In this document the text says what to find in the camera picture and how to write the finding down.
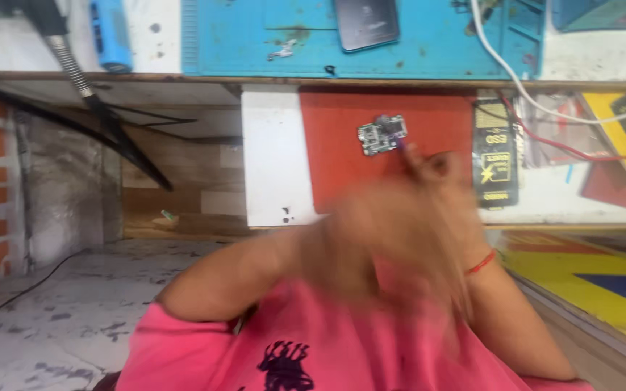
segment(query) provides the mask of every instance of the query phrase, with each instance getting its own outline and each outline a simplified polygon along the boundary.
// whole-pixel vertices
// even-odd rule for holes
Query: red thread bracelet
[[[492,251],[489,253],[489,255],[487,255],[485,257],[485,259],[482,260],[482,262],[478,263],[476,266],[471,267],[470,269],[468,269],[465,274],[472,274],[472,273],[477,273],[480,269],[482,269],[484,266],[486,266],[488,263],[490,263],[494,257],[497,255],[497,251],[495,249],[492,249]]]

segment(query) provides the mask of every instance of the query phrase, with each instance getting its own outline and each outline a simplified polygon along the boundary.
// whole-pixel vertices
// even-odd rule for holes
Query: black graphic print
[[[265,349],[257,369],[266,372],[264,391],[313,390],[313,379],[303,371],[301,360],[308,357],[308,345],[277,341]]]

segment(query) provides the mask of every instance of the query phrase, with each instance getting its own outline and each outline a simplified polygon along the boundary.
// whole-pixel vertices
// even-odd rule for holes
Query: blue repair mat
[[[489,0],[492,46],[522,78],[540,74],[544,0]],[[333,0],[182,0],[188,76],[508,79],[469,33],[468,1],[397,0],[397,42],[343,51]],[[293,55],[268,55],[296,40]],[[328,72],[333,66],[335,74]]]

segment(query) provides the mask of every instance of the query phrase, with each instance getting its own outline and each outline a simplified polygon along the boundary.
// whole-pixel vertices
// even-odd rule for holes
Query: smartphone
[[[335,0],[342,49],[354,51],[398,40],[395,0]]]

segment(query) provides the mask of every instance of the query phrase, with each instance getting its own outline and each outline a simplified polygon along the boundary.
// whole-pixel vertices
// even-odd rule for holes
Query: white cable
[[[492,57],[494,57],[494,59],[502,67],[504,67],[504,69],[506,70],[506,73],[509,74],[513,82],[516,84],[516,88],[521,93],[521,95],[523,95],[523,97],[526,98],[526,100],[530,102],[530,104],[535,106],[535,108],[541,111],[544,111],[550,115],[556,115],[557,117],[566,118],[574,122],[581,122],[581,123],[589,124],[589,125],[598,125],[598,124],[604,124],[607,122],[614,122],[614,121],[626,119],[626,113],[624,113],[616,117],[604,118],[602,120],[587,120],[585,118],[572,117],[570,115],[565,115],[560,112],[549,110],[541,106],[538,102],[535,101],[535,99],[533,99],[532,96],[530,96],[530,94],[528,94],[525,87],[523,86],[521,81],[518,79],[516,72],[514,72],[513,69],[511,69],[511,67],[509,66],[509,64],[503,58],[501,58],[501,56],[497,53],[497,51],[494,50],[494,48],[492,48],[492,45],[490,45],[489,41],[487,40],[487,37],[485,37],[485,32],[482,29],[482,13],[480,12],[480,7],[477,3],[477,0],[470,0],[470,6],[472,8],[472,16],[475,22],[475,30],[477,32],[477,36],[480,38],[480,41],[482,42],[482,45],[484,45],[485,49],[487,49],[487,52],[491,54]]]

